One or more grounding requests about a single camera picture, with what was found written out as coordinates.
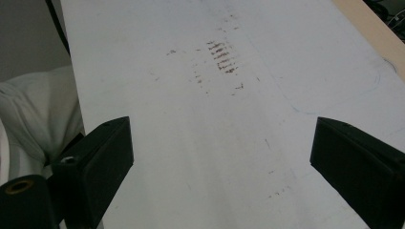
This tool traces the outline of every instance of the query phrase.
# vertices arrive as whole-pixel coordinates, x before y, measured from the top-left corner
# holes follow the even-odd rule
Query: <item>white cloth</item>
[[[44,165],[83,130],[72,67],[0,83],[0,119],[0,184],[44,175]]]

